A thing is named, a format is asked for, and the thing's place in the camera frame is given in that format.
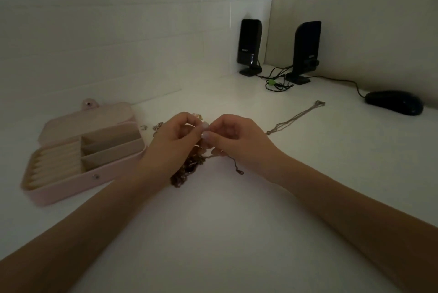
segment hand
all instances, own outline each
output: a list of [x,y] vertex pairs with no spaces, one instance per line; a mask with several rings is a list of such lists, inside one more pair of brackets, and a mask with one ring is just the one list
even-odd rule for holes
[[254,121],[238,115],[222,115],[202,133],[202,139],[207,147],[216,147],[212,154],[230,156],[264,177],[285,156]]
[[168,183],[190,152],[202,151],[196,144],[208,126],[190,113],[177,114],[160,127],[141,159],[139,169],[147,178]]

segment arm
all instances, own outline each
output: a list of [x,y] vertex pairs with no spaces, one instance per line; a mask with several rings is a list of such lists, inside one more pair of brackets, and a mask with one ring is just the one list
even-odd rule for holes
[[224,115],[202,135],[299,199],[400,288],[438,292],[438,228],[364,196],[288,157],[249,119]]
[[0,291],[66,292],[145,201],[169,184],[205,127],[189,113],[170,119],[131,174],[113,181],[61,222],[0,261]]

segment white table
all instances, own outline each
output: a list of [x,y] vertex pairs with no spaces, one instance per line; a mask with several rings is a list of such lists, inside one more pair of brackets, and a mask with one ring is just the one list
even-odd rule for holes
[[[140,124],[175,113],[252,118],[263,130],[316,100],[326,102],[271,139],[287,154],[341,183],[438,225],[438,112],[404,116],[364,103],[354,88],[326,80],[285,93],[230,75],[134,105]],[[37,208],[19,190],[43,124],[24,119],[0,133],[0,258],[64,218],[100,188]],[[199,167],[180,189],[149,202],[73,292],[398,292],[353,247],[283,189],[229,158]]]

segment open lid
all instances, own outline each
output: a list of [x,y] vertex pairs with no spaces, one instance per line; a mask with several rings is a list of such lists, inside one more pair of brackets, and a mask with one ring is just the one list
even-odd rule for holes
[[[129,103],[99,107],[95,101],[84,102],[89,106],[84,108],[83,105],[85,110],[48,121],[38,138],[39,144],[45,146],[126,121],[135,121]],[[95,108],[89,109],[90,102]]]

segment forearm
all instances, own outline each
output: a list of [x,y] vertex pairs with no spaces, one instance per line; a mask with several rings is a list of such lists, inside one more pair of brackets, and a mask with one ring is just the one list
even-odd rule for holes
[[438,228],[364,196],[286,155],[271,182],[292,192],[408,292],[438,291]]
[[65,292],[136,215],[157,184],[132,174],[0,262],[0,291]]

